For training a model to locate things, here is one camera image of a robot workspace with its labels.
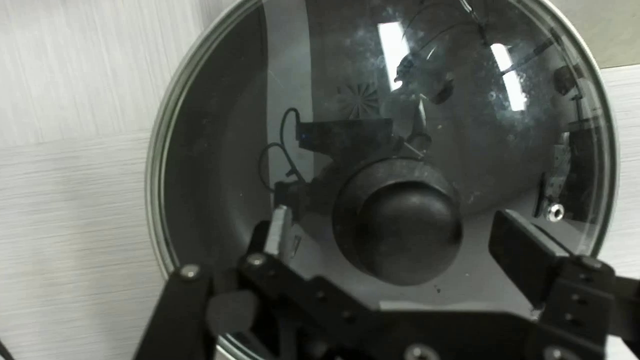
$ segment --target glass dome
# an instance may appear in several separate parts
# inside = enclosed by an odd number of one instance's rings
[[[235,267],[282,204],[291,267],[370,307],[531,314],[495,212],[597,254],[615,175],[599,71],[549,3],[244,0],[169,90],[149,215],[167,271]]]

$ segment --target wire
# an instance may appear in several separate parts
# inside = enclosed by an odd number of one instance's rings
[[[291,119],[291,115],[296,117],[296,119],[294,119],[294,120],[296,120],[296,127],[301,127],[301,112],[299,112],[299,109],[288,109],[288,111],[282,115],[282,120],[280,120],[280,147],[282,147],[282,154],[284,154],[288,167],[293,169],[293,172],[299,177],[301,182],[307,184],[301,169],[296,167],[296,163],[294,163],[293,156],[288,154],[287,142],[284,142],[284,128],[287,128],[287,120]]]
[[[462,28],[469,28],[469,30],[476,30],[479,27],[474,23],[456,23],[440,32],[437,32],[434,36],[430,36],[428,40],[422,40],[418,45],[418,50],[424,53],[428,46],[433,46],[439,39],[450,34],[450,32],[456,32],[456,30],[462,30]]]
[[[543,45],[539,45],[536,48],[532,48],[529,54],[523,57],[521,62],[513,65],[508,71],[502,71],[501,75],[505,77],[506,73],[514,73],[521,71],[523,66],[527,66],[529,62],[532,62],[534,59],[543,57],[549,48],[553,48],[554,43],[546,40]]]
[[[267,147],[261,151],[261,156],[259,156],[259,179],[261,179],[263,189],[269,191],[269,192],[277,192],[277,189],[273,189],[273,187],[269,184],[269,181],[267,181],[267,177],[264,177],[264,172],[263,172],[263,163],[264,163],[264,156],[269,154],[269,151],[273,151],[273,148],[280,148],[280,151],[282,151],[282,147],[280,147],[278,142],[273,142],[273,144],[267,144]]]
[[[288,148],[287,148],[287,142],[284,142],[287,120],[291,119],[291,115],[294,115],[296,127],[301,125],[301,112],[299,112],[299,109],[288,109],[288,111],[282,115],[282,119],[280,119],[280,133],[278,133],[278,141],[280,141],[280,142],[270,142],[270,144],[267,144],[267,147],[261,151],[261,154],[259,154],[259,181],[261,181],[263,189],[269,191],[269,192],[277,192],[277,189],[273,189],[273,187],[269,184],[263,169],[264,169],[264,159],[267,159],[267,154],[269,154],[273,148],[278,148],[278,151],[284,154],[284,159],[287,159],[287,163],[288,163],[288,167],[291,167],[291,172],[293,172],[301,182],[307,184],[301,169],[296,167],[296,163],[294,163],[294,159],[291,156],[291,152],[288,152]]]

